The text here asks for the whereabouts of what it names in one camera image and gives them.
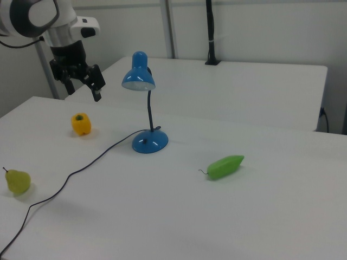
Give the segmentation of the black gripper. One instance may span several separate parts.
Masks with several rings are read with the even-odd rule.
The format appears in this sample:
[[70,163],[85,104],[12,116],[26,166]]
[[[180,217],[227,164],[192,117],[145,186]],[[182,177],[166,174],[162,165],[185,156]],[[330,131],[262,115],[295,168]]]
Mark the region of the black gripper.
[[64,83],[68,95],[75,93],[71,78],[83,82],[92,92],[93,99],[101,99],[101,89],[106,84],[97,64],[88,66],[81,40],[64,47],[50,48],[54,59],[49,62],[54,79]]

